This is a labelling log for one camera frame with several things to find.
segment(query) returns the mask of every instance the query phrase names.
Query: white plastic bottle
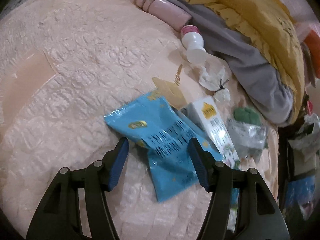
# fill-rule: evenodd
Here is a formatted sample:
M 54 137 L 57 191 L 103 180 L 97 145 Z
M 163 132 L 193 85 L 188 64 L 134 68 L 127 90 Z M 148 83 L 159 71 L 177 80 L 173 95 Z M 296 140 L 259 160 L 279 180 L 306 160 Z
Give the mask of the white plastic bottle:
M 186 56 L 190 63 L 204 64 L 207 52 L 204 49 L 204 41 L 199 29 L 193 25 L 186 25 L 181 29 L 181 42 L 186 48 Z

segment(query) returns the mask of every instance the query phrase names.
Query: blue bag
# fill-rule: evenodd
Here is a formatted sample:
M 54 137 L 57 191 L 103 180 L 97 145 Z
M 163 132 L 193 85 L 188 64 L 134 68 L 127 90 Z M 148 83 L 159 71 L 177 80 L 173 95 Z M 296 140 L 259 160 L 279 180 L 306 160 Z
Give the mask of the blue bag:
M 205 151 L 217 161 L 223 158 L 210 143 L 181 118 L 157 90 L 104 117 L 107 125 L 149 149 L 148 160 L 159 202 L 180 193 L 198 181 L 187 152 L 191 138 L 196 137 Z
M 285 207 L 306 204 L 313 200 L 315 192 L 316 176 L 306 177 L 288 183 L 287 193 L 285 195 Z

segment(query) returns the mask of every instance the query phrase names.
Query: gray fabric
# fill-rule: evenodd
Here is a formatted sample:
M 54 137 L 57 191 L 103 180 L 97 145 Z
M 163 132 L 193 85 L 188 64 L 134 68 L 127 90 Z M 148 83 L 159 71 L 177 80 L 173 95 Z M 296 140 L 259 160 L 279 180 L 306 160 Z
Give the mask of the gray fabric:
M 278 71 L 249 45 L 250 39 L 228 29 L 224 20 L 203 5 L 190 5 L 185 0 L 168 0 L 183 8 L 193 19 L 204 38 L 205 49 L 226 60 L 239 83 L 255 106 L 271 122 L 287 125 L 292 111 L 292 91 L 280 81 Z

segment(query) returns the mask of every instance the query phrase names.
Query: white tissue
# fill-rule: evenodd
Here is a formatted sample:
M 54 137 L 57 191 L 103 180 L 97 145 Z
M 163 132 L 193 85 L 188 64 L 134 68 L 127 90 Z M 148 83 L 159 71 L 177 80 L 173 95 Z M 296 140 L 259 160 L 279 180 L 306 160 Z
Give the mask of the white tissue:
M 219 102 L 231 100 L 228 89 L 220 90 L 220 84 L 223 84 L 226 80 L 224 67 L 216 74 L 214 68 L 201 66 L 199 84 L 210 91 L 217 91 L 213 97 Z

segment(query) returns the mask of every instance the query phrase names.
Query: yellow blanket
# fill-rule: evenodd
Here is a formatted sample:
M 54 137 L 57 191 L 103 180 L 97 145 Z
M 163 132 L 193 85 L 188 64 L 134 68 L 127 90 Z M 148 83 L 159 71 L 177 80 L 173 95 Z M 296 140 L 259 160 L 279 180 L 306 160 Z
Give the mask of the yellow blanket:
M 204 4 L 219 14 L 230 29 L 249 37 L 252 46 L 275 67 L 292 89 L 290 123 L 297 119 L 304 95 L 304 63 L 288 9 L 279 0 L 186 0 Z

